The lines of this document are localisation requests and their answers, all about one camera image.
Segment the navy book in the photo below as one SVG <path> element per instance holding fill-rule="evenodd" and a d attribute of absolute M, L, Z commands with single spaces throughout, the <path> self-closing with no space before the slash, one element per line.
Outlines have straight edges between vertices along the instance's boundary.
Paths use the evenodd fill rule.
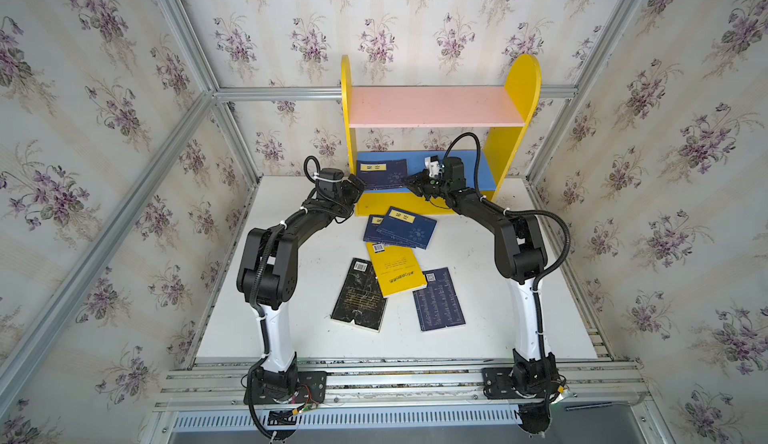
<path fill-rule="evenodd" d="M 437 221 L 429 217 L 390 207 L 382 218 L 377 232 L 388 238 L 410 243 L 426 250 L 437 227 Z"/>
<path fill-rule="evenodd" d="M 373 244 L 397 245 L 399 243 L 397 239 L 378 232 L 378 228 L 382 222 L 383 217 L 381 215 L 370 215 L 364 231 L 363 241 Z"/>
<path fill-rule="evenodd" d="M 406 159 L 387 161 L 359 161 L 356 176 L 369 191 L 392 190 L 403 187 L 403 180 L 408 175 Z"/>

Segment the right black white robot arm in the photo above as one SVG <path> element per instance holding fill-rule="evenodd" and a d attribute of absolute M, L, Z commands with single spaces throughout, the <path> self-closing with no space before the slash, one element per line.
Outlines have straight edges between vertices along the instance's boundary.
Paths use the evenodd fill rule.
<path fill-rule="evenodd" d="M 518 318 L 519 336 L 513 349 L 514 365 L 508 372 L 509 387 L 523 397 L 541 395 L 560 382 L 554 354 L 546 348 L 541 285 L 558 269 L 570 250 L 567 225 L 549 211 L 513 211 L 491 202 L 478 189 L 467 185 L 463 161 L 447 157 L 429 158 L 425 169 L 404 179 L 414 195 L 430 201 L 440 198 L 448 209 L 488 230 L 493 236 L 493 258 L 497 271 L 507 279 Z M 538 219 L 560 225 L 564 247 L 553 264 L 548 263 Z"/>

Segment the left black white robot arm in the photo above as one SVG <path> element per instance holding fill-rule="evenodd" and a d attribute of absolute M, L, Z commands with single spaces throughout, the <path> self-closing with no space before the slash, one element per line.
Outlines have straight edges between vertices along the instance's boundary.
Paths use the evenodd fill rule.
<path fill-rule="evenodd" d="M 357 176 L 324 168 L 309 176 L 313 189 L 278 224 L 253 228 L 246 235 L 236 288 L 250 306 L 263 350 L 260 376 L 289 380 L 297 371 L 287 305 L 298 284 L 299 249 L 317 232 L 352 217 L 365 184 Z"/>

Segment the yellow pink blue bookshelf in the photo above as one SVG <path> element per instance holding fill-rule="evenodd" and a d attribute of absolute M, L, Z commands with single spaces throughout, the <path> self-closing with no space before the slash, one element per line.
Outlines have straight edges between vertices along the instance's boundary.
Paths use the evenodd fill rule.
<path fill-rule="evenodd" d="M 445 150 L 464 162 L 467 182 L 496 200 L 542 90 L 536 57 L 516 58 L 501 86 L 360 87 L 341 59 L 341 105 L 349 169 L 359 161 L 406 159 L 411 174 Z"/>

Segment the yellow paperback book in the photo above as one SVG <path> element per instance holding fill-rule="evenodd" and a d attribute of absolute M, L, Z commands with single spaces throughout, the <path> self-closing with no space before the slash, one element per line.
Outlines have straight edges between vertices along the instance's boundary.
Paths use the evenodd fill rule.
<path fill-rule="evenodd" d="M 366 249 L 384 298 L 427 286 L 427 280 L 411 248 L 367 243 Z"/>

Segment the black paperback book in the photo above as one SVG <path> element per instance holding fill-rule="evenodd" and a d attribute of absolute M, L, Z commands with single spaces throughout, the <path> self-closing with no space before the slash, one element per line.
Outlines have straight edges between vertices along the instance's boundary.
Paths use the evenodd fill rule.
<path fill-rule="evenodd" d="M 379 332 L 387 306 L 370 261 L 354 258 L 330 314 L 337 323 Z"/>

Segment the dark blue text-covered book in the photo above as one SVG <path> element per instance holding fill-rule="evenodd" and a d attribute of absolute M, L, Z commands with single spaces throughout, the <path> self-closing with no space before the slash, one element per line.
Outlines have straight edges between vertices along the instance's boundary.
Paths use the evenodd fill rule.
<path fill-rule="evenodd" d="M 413 292 L 422 332 L 448 329 L 466 324 L 448 268 L 423 272 L 427 285 Z"/>

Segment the white ventilation grille strip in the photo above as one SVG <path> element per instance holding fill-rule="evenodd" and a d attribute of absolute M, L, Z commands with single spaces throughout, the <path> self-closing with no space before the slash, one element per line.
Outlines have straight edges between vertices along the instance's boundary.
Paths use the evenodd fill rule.
<path fill-rule="evenodd" d="M 521 413 L 513 404 L 325 408 L 311 410 L 280 423 L 273 411 L 258 411 L 265 429 L 337 430 L 451 426 L 519 425 Z M 248 410 L 185 411 L 173 425 L 183 432 L 235 432 L 255 430 Z"/>

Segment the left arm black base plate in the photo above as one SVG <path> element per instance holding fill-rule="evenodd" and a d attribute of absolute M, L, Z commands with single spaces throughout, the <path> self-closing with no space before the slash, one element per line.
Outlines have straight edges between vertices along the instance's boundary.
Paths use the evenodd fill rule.
<path fill-rule="evenodd" d="M 246 384 L 245 405 L 322 404 L 325 401 L 327 373 L 291 371 L 274 373 L 258 369 L 251 384 Z"/>

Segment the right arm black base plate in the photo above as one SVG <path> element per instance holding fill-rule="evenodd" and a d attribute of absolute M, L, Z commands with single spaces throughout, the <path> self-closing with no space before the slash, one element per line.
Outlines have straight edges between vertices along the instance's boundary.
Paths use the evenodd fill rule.
<path fill-rule="evenodd" d="M 481 374 L 483 395 L 489 400 L 546 398 L 552 402 L 565 386 L 561 375 L 545 377 L 542 372 L 529 375 L 517 366 L 486 367 Z"/>

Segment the aluminium mounting rail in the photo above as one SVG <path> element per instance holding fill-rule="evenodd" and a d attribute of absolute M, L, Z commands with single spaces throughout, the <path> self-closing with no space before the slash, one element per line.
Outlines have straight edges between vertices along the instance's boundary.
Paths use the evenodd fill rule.
<path fill-rule="evenodd" d="M 486 368 L 510 367 L 510 359 L 323 361 L 304 360 L 299 369 L 323 372 L 324 407 L 382 407 L 429 404 L 482 404 Z M 565 402 L 628 402 L 651 397 L 649 387 L 633 362 L 566 359 L 557 364 L 570 392 Z M 150 394 L 154 409 L 242 409 L 245 363 L 206 364 L 170 371 Z"/>

